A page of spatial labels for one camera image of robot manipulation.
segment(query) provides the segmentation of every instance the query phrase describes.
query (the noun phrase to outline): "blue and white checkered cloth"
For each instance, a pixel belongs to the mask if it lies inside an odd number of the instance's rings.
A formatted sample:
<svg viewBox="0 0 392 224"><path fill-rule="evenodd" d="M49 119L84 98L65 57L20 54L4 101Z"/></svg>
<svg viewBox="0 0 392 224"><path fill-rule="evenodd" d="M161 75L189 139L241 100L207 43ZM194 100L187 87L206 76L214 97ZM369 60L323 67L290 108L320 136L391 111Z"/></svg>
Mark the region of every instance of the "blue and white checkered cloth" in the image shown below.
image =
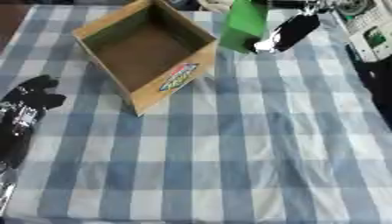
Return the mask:
<svg viewBox="0 0 392 224"><path fill-rule="evenodd" d="M392 222L392 135L331 17L284 53L219 49L138 118L70 33L113 9L34 6L0 58L0 95L51 74L68 96L31 143L10 223ZM223 16L186 15L219 35Z"/></svg>

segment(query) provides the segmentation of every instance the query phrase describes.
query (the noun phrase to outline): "colorful label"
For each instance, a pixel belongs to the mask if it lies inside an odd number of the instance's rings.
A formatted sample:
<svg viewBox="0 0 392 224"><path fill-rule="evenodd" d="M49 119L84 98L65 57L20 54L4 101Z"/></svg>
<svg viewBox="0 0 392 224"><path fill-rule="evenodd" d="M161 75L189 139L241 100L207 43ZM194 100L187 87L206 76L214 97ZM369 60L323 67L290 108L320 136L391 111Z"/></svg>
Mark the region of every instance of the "colorful label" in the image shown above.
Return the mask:
<svg viewBox="0 0 392 224"><path fill-rule="evenodd" d="M171 73L171 76L166 80L164 85L161 86L159 91L166 91L182 87L198 65L199 64L195 63L185 63L179 66Z"/></svg>

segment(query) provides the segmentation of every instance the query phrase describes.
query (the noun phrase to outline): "cardboard box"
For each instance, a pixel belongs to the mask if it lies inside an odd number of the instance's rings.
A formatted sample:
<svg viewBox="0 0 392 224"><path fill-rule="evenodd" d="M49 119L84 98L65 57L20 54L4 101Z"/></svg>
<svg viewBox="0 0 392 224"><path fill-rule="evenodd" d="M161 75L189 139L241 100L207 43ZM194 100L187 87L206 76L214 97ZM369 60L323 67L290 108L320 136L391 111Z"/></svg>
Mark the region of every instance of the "cardboard box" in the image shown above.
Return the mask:
<svg viewBox="0 0 392 224"><path fill-rule="evenodd" d="M138 116L214 63L215 37L161 0L137 0L73 35Z"/></svg>

